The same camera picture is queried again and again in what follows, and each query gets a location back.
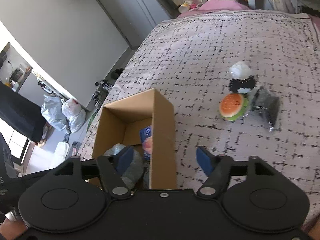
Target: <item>person's hand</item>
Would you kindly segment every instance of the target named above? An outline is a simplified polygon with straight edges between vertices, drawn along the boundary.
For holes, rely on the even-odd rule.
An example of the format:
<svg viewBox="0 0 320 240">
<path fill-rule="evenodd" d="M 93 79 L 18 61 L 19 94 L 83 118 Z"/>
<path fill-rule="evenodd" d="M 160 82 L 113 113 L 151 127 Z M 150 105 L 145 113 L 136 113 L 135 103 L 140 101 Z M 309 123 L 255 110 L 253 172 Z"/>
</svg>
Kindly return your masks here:
<svg viewBox="0 0 320 240">
<path fill-rule="evenodd" d="M 14 240 L 18 236 L 20 236 L 25 230 L 27 230 L 26 225 L 23 221 L 10 221 L 9 219 L 5 219 L 3 224 L 0 226 L 0 234 L 6 240 Z"/>
</svg>

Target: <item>white cloth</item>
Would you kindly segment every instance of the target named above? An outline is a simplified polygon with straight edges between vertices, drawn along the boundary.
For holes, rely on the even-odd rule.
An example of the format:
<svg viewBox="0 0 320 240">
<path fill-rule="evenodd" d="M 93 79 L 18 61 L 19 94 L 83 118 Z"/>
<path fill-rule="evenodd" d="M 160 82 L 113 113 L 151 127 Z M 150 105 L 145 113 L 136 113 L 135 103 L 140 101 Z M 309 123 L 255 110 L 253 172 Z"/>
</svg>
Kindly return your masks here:
<svg viewBox="0 0 320 240">
<path fill-rule="evenodd" d="M 307 193 L 311 218 L 320 211 L 318 51 L 306 14 L 250 10 L 178 18 L 154 28 L 105 103 L 157 88 L 175 108 L 180 188 L 196 190 L 206 180 L 196 162 L 198 145 L 235 160 L 258 155 Z M 258 116 L 235 122 L 220 118 L 229 67 L 240 60 L 281 99 L 273 133 Z M 92 156 L 99 117 L 80 148 L 82 159 Z"/>
</svg>

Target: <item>cardboard box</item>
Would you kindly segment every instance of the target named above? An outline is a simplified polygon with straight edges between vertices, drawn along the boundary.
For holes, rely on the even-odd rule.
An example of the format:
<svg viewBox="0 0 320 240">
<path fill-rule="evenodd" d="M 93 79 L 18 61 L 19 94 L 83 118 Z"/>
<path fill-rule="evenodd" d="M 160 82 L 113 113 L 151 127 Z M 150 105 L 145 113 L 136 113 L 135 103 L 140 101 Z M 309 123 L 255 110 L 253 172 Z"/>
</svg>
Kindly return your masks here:
<svg viewBox="0 0 320 240">
<path fill-rule="evenodd" d="M 141 153 L 139 130 L 152 125 L 150 189 L 175 189 L 175 124 L 173 105 L 156 89 L 150 89 L 103 106 L 93 158 L 117 143 L 132 145 Z"/>
</svg>

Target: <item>silver screw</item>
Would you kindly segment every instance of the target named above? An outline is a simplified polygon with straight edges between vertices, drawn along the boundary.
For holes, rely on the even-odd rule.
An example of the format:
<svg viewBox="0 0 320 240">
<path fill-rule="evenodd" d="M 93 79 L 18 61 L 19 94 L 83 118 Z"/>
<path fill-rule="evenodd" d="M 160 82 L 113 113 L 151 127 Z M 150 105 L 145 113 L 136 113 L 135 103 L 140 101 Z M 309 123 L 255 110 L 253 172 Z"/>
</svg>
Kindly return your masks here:
<svg viewBox="0 0 320 240">
<path fill-rule="evenodd" d="M 115 187 L 112 192 L 116 195 L 124 195 L 128 192 L 128 189 L 125 187 Z"/>
<path fill-rule="evenodd" d="M 216 193 L 216 190 L 213 187 L 203 187 L 200 189 L 200 193 L 203 195 L 213 195 Z"/>
<path fill-rule="evenodd" d="M 168 193 L 160 193 L 160 197 L 169 197 Z"/>
</svg>

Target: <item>black device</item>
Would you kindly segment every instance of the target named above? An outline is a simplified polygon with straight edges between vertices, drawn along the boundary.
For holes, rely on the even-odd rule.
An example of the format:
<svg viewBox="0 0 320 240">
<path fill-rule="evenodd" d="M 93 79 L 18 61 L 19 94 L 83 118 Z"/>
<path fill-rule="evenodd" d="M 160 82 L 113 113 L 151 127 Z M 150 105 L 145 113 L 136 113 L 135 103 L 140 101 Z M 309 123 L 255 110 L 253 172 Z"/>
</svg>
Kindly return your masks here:
<svg viewBox="0 0 320 240">
<path fill-rule="evenodd" d="M 308 197 L 257 156 L 234 161 L 199 146 L 196 158 L 208 179 L 196 194 L 132 194 L 120 178 L 132 158 L 126 147 L 111 158 L 80 162 L 72 156 L 55 169 L 10 178 L 1 154 L 0 211 L 20 214 L 28 226 L 18 240 L 311 239 L 300 230 Z M 227 189 L 233 175 L 246 181 Z M 84 181 L 93 177 L 101 188 Z"/>
</svg>

